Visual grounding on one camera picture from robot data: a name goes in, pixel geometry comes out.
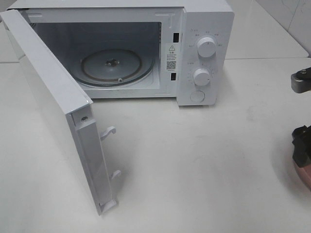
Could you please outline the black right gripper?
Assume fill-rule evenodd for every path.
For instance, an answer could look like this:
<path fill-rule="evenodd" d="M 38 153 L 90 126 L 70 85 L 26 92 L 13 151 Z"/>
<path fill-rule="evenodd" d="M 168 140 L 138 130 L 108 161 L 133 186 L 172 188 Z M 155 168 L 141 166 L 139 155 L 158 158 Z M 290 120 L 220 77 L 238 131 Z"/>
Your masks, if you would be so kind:
<path fill-rule="evenodd" d="M 299 168 L 311 164 L 311 127 L 302 126 L 292 132 L 293 160 Z"/>

